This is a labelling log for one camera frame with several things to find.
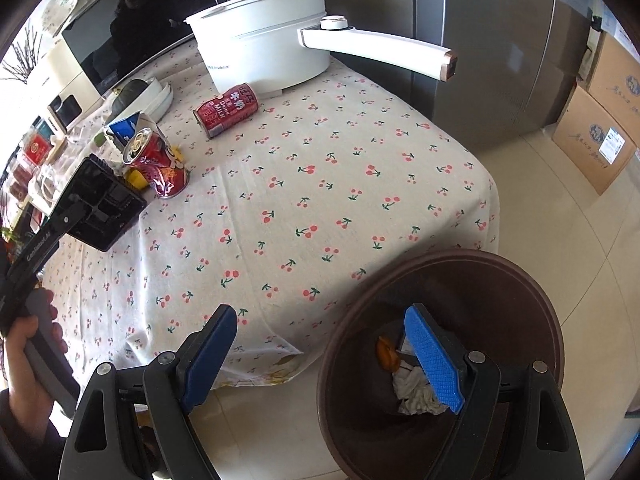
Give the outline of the crushed red soda can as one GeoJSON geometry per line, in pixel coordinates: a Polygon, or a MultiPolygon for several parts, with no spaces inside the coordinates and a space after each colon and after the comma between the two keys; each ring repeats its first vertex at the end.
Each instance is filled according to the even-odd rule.
{"type": "Polygon", "coordinates": [[[143,127],[137,131],[125,146],[122,159],[142,174],[159,198],[178,195],[189,182],[186,166],[154,128],[143,127]]]}

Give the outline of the lower cardboard box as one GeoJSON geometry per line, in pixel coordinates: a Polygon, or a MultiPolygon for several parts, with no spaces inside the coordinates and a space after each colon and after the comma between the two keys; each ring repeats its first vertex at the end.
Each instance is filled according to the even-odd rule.
{"type": "Polygon", "coordinates": [[[602,195],[625,169],[636,144],[613,116],[575,86],[559,118],[553,142],[602,195]]]}

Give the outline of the yellow green sponge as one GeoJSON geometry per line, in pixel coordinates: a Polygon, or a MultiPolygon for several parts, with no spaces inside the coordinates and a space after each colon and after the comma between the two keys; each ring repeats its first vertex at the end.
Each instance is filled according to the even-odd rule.
{"type": "Polygon", "coordinates": [[[124,172],[124,177],[138,191],[144,191],[150,186],[144,175],[137,169],[127,168],[124,172]]]}

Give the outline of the cherry print tablecloth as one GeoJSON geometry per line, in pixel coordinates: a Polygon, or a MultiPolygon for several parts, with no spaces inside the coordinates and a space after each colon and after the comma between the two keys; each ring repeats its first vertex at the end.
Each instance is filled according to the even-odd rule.
{"type": "Polygon", "coordinates": [[[215,87],[194,44],[141,77],[174,94],[160,131],[190,178],[106,252],[73,237],[44,270],[78,382],[175,350],[220,304],[238,333],[216,383],[272,386],[320,356],[359,289],[440,248],[495,252],[490,173],[410,105],[340,62],[207,139],[215,87]]]}

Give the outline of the black plastic food tray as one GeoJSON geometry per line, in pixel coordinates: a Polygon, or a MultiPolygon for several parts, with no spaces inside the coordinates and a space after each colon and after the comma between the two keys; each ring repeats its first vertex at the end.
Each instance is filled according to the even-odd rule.
{"type": "Polygon", "coordinates": [[[142,194],[96,155],[84,158],[58,200],[82,200],[87,217],[68,233],[100,252],[107,252],[138,220],[148,204],[142,194]]]}

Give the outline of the cream handled baking dish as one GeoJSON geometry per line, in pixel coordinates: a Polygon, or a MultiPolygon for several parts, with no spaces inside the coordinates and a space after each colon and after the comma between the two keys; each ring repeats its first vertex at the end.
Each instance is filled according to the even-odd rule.
{"type": "Polygon", "coordinates": [[[149,105],[153,99],[162,91],[163,85],[155,78],[152,77],[150,79],[143,79],[148,84],[149,87],[146,88],[145,92],[142,93],[137,99],[134,100],[123,112],[119,115],[114,116],[111,114],[107,117],[106,122],[109,124],[110,122],[114,122],[115,120],[124,119],[131,116],[134,113],[142,112],[142,110],[149,105]]]}

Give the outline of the dark green pumpkin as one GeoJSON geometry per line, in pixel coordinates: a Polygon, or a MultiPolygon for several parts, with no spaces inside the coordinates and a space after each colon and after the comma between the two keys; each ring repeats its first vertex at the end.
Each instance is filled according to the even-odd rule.
{"type": "Polygon", "coordinates": [[[126,108],[134,102],[135,99],[141,96],[148,87],[149,84],[143,79],[130,79],[114,99],[112,104],[112,114],[117,116],[126,110],[126,108]]]}

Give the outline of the dried branches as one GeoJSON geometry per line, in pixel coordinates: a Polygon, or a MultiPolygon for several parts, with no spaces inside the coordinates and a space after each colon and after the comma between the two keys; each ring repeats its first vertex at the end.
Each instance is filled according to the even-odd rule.
{"type": "Polygon", "coordinates": [[[2,60],[1,79],[27,84],[28,77],[40,60],[42,33],[27,23],[11,44],[2,60]]]}

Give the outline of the upper cardboard box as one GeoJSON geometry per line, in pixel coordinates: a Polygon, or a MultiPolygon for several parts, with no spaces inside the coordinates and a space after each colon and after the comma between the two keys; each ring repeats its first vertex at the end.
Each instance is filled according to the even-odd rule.
{"type": "Polygon", "coordinates": [[[639,145],[639,63],[607,32],[600,35],[586,90],[639,145]]]}

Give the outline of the black microwave oven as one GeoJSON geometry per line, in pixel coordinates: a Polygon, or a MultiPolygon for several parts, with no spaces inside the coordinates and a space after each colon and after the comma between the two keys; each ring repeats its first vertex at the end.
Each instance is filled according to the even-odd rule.
{"type": "Polygon", "coordinates": [[[186,18],[228,0],[77,0],[62,37],[99,94],[192,37],[186,18]]]}

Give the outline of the stacked white plates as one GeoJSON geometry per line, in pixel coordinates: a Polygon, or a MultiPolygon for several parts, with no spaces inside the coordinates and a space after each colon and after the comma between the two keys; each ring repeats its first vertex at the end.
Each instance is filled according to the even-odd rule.
{"type": "Polygon", "coordinates": [[[165,84],[162,91],[142,110],[142,113],[153,122],[159,122],[168,112],[173,99],[174,90],[172,90],[170,84],[165,84]]]}

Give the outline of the white tissue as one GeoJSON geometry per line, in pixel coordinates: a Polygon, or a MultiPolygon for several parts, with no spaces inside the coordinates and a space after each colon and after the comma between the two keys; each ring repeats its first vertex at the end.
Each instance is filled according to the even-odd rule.
{"type": "Polygon", "coordinates": [[[437,399],[432,384],[420,366],[401,361],[393,374],[393,388],[399,401],[400,414],[440,415],[448,410],[448,406],[437,399]]]}

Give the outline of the white electric cooking pot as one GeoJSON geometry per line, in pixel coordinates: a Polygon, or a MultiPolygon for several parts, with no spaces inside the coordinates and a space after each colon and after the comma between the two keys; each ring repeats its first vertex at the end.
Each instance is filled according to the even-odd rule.
{"type": "Polygon", "coordinates": [[[435,80],[454,76],[446,47],[359,30],[324,0],[229,0],[186,18],[216,89],[249,84],[260,96],[322,74],[332,52],[395,65],[435,80]]]}

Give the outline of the orange peel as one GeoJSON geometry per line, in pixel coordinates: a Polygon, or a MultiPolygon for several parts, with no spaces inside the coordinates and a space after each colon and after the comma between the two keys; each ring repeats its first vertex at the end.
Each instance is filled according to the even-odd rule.
{"type": "Polygon", "coordinates": [[[393,341],[386,336],[379,336],[375,347],[376,358],[382,370],[395,374],[400,367],[401,359],[395,349],[393,341]]]}

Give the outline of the cream air fryer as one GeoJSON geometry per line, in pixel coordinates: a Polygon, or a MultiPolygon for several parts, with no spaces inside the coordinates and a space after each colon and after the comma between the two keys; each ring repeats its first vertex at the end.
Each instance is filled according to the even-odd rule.
{"type": "Polygon", "coordinates": [[[103,103],[102,96],[63,38],[55,40],[49,52],[39,61],[29,76],[29,81],[37,91],[42,118],[57,136],[66,133],[67,128],[58,118],[58,114],[51,105],[52,102],[60,100],[64,103],[68,99],[75,99],[80,107],[80,114],[72,120],[73,125],[103,103]]]}

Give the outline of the blue biscuit box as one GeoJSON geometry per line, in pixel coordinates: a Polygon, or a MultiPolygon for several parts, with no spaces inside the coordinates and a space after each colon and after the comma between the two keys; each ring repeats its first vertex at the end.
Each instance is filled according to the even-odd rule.
{"type": "Polygon", "coordinates": [[[125,146],[134,137],[134,135],[142,128],[151,128],[153,131],[163,136],[162,130],[153,122],[147,114],[137,112],[131,116],[115,120],[106,125],[106,128],[113,138],[113,142],[119,151],[123,152],[125,146]]]}

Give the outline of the red label jar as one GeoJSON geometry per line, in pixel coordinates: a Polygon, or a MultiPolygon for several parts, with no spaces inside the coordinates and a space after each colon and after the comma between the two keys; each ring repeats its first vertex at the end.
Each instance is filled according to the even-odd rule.
{"type": "Polygon", "coordinates": [[[35,131],[29,133],[23,148],[26,158],[36,166],[44,163],[51,150],[50,141],[35,131]]]}

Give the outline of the brown plastic trash bin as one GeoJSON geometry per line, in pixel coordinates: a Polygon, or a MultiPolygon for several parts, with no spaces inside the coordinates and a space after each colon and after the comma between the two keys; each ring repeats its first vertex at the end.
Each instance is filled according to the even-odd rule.
{"type": "Polygon", "coordinates": [[[351,479],[579,479],[554,307],[523,269],[449,249],[378,275],[332,336],[318,385],[323,439],[351,479]],[[404,415],[378,341],[410,344],[444,404],[404,415]]]}

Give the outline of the red milk drink can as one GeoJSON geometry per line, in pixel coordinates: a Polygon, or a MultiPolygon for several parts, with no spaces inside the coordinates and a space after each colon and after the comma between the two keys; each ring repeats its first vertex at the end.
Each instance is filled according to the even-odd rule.
{"type": "Polygon", "coordinates": [[[193,111],[193,115],[210,140],[257,111],[258,99],[252,87],[238,84],[201,104],[193,111]]]}

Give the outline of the cardboard box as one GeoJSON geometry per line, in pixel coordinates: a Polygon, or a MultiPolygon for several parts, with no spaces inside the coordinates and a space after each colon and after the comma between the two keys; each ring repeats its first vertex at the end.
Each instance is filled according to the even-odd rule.
{"type": "Polygon", "coordinates": [[[559,118],[553,142],[602,195],[625,169],[636,144],[613,116],[575,86],[559,118]]]}
{"type": "Polygon", "coordinates": [[[586,90],[639,145],[639,63],[607,32],[600,35],[586,90]]]}

